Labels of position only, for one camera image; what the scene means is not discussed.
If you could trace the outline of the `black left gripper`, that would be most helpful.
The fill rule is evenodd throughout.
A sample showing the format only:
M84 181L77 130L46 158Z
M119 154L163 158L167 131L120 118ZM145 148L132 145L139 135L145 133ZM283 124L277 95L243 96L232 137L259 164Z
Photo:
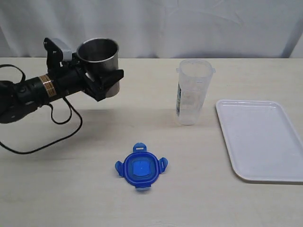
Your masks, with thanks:
M44 83L48 95L48 102L58 100L77 92L83 92L88 96L100 101L103 98L97 97L97 92L84 66L76 53L72 52L71 61L63 61L62 53L51 41L51 38L44 39L44 48L47 52L47 74L49 81ZM114 84L124 77L124 70L104 71L100 74L101 88L110 89Z

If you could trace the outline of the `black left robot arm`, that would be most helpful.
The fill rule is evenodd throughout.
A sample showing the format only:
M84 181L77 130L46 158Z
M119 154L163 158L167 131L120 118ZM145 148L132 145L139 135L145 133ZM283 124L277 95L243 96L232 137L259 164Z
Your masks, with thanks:
M92 38L75 52L57 38L45 38L47 73L20 82L0 82L0 122L16 122L43 105L83 92L97 102L117 95L124 71L118 67L119 46Z

